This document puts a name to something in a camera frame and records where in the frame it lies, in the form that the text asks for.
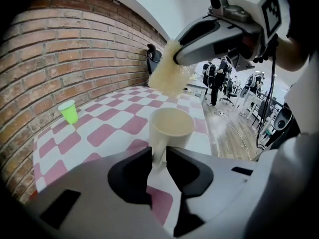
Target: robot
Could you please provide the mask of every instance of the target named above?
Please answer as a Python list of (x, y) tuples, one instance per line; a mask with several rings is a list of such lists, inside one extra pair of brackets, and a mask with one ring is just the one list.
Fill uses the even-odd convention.
[[(263, 55), (281, 24), (278, 0), (210, 3), (208, 14), (177, 37), (182, 48), (175, 62), (191, 65), (227, 56), (237, 71), (250, 68), (249, 61)], [(254, 49), (243, 44), (246, 37), (255, 42)], [(295, 105), (293, 97), (315, 97), (318, 89), (303, 86), (316, 76), (309, 67), (286, 96), (302, 134), (278, 150), (264, 151), (259, 162), (167, 147), (167, 169), (181, 192), (174, 237), (253, 237), (301, 195), (318, 157), (319, 107), (311, 98)], [(312, 110), (307, 118), (300, 106)], [(27, 210), (53, 238), (171, 238), (151, 213), (146, 193), (151, 169), (150, 147), (84, 163), (40, 192)]]

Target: office chair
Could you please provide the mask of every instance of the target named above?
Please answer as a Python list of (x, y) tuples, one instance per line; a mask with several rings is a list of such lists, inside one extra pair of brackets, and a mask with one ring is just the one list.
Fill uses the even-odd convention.
[(149, 50), (147, 51), (147, 65), (149, 74), (151, 75), (158, 63), (160, 62), (161, 53), (158, 50), (156, 50), (154, 45), (150, 43), (148, 44), (148, 48)]
[[(259, 109), (258, 109), (258, 114), (254, 120), (254, 122), (252, 123), (252, 125), (255, 123), (256, 119), (258, 116), (260, 116), (260, 118), (262, 118), (262, 115), (263, 115), (263, 110), (264, 110), (264, 107), (265, 107), (265, 101), (262, 101), (260, 106), (259, 106)], [(268, 118), (270, 115), (271, 115), (272, 111), (270, 110), (270, 106), (267, 106), (267, 110), (266, 110), (266, 116), (265, 116), (265, 119)]]
[(231, 93), (231, 91), (232, 91), (232, 89), (233, 89), (233, 82), (232, 81), (228, 81), (227, 82), (227, 87), (226, 88), (224, 88), (224, 94), (227, 96), (227, 98), (221, 98), (221, 99), (219, 99), (219, 100), (226, 100), (226, 104), (227, 104), (227, 102), (230, 102), (230, 103), (232, 103), (233, 104), (233, 106), (234, 106), (234, 103), (232, 102), (232, 101), (230, 101), (230, 97), (237, 97), (237, 95), (236, 94), (234, 94), (234, 93)]

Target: ceiling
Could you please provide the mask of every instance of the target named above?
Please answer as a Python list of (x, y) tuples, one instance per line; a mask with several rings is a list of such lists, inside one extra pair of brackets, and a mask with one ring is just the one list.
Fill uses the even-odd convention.
[[(190, 23), (193, 20), (205, 15), (207, 8), (210, 6), (210, 0), (180, 0), (183, 8), (184, 18), (186, 23)], [(282, 14), (282, 25), (277, 31), (278, 35), (286, 38), (286, 34), (289, 28), (290, 16), (289, 16), (289, 5), (286, 0), (279, 0), (281, 14)], [(266, 61), (262, 64), (255, 64), (256, 69), (259, 71), (266, 72), (266, 75), (271, 74), (271, 61)], [(288, 72), (282, 68), (276, 66), (276, 74), (280, 77), (288, 86), (293, 84), (302, 74), (305, 67), (297, 72)]]

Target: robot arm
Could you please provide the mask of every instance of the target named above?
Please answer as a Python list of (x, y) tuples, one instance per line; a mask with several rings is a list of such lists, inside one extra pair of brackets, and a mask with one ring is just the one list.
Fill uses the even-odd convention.
[[(281, 25), (278, 0), (210, 0), (208, 15), (190, 23), (177, 37), (179, 65), (227, 56), (236, 71), (261, 57)], [(247, 39), (253, 45), (245, 45)]]

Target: plastic cup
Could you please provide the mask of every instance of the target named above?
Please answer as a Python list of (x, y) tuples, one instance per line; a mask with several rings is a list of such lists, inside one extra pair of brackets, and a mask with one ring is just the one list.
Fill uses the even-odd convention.
[(58, 107), (58, 110), (69, 124), (74, 124), (78, 121), (78, 114), (74, 103), (74, 100), (69, 100)]

